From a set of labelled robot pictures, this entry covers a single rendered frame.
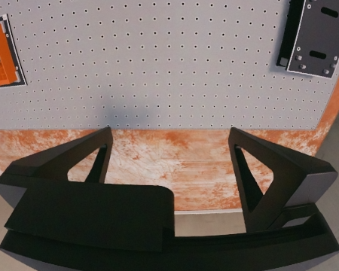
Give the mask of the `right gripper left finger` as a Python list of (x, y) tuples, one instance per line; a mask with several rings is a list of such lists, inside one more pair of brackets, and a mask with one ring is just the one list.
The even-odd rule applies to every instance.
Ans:
[(113, 142), (111, 127), (107, 126), (70, 142), (14, 160), (4, 172), (68, 181), (69, 170), (99, 148), (84, 182), (105, 183)]

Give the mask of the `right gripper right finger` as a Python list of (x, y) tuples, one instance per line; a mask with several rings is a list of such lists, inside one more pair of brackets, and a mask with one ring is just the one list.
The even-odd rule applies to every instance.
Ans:
[[(283, 209), (316, 204), (338, 177), (329, 162), (234, 126), (228, 136), (228, 147), (247, 233), (265, 230)], [(265, 194), (251, 173), (242, 149), (273, 172)]]

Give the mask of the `black rectangular plate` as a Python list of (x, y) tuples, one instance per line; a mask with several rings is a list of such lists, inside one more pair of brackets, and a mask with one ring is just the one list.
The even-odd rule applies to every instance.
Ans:
[(276, 65), (332, 79), (338, 61), (339, 0), (291, 0)]

